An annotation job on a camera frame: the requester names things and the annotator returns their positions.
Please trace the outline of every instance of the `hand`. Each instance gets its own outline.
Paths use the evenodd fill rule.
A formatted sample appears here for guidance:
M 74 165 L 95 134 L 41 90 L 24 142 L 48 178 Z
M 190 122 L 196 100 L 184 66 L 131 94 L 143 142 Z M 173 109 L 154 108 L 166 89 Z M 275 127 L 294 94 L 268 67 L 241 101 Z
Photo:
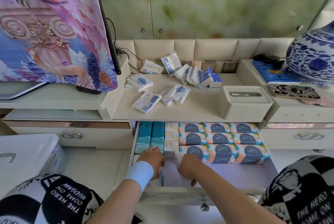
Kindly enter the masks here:
M 139 161 L 148 162 L 152 166 L 154 175 L 151 180 L 159 178 L 159 168 L 160 166 L 165 166 L 165 158 L 161 154 L 160 149 L 158 147 L 153 148 L 153 146 L 150 146 L 147 151 L 144 150 L 140 154 L 137 162 Z
M 178 172 L 187 180 L 191 180 L 191 186 L 195 186 L 195 174 L 200 167 L 204 165 L 200 159 L 193 154 L 185 154 L 182 158 L 181 165 L 177 169 Z

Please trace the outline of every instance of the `blue booklet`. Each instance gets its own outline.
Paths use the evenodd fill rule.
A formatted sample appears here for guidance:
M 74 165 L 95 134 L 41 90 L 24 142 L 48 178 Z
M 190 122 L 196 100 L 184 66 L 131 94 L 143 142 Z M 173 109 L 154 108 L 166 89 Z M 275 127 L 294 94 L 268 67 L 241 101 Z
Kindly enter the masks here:
M 300 84 L 297 78 L 287 71 L 282 73 L 281 70 L 274 69 L 272 64 L 265 64 L 263 61 L 254 60 L 253 65 L 268 84 Z

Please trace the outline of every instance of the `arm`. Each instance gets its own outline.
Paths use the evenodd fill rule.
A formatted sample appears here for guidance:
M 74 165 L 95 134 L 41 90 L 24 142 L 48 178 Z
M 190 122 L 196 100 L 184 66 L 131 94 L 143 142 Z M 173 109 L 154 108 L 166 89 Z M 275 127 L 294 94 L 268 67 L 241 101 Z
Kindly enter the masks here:
M 184 155 L 178 170 L 185 179 L 192 180 L 192 186 L 199 182 L 227 224 L 285 223 L 229 184 L 195 155 Z
M 135 208 L 147 183 L 159 178 L 159 168 L 165 160 L 158 147 L 143 151 L 137 162 L 128 170 L 119 187 L 93 214 L 88 224 L 131 223 Z

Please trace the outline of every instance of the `phone case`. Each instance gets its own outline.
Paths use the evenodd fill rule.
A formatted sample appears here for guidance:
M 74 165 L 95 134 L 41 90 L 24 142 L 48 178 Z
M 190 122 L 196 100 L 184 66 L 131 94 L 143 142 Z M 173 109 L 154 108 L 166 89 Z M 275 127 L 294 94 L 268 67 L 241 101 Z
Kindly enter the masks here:
M 320 99 L 314 88 L 298 85 L 285 84 L 269 84 L 269 91 L 274 97 L 299 99 L 299 100 L 314 100 Z

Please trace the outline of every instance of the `light blue wristband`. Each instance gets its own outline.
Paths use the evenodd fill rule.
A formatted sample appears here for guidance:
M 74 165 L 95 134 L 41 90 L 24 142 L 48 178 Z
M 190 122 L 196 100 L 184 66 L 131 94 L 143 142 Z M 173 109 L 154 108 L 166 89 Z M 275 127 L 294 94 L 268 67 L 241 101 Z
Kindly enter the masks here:
M 139 161 L 134 163 L 132 167 L 128 169 L 124 180 L 132 179 L 136 181 L 142 188 L 143 193 L 147 183 L 152 179 L 153 175 L 154 170 L 151 164 L 145 161 Z

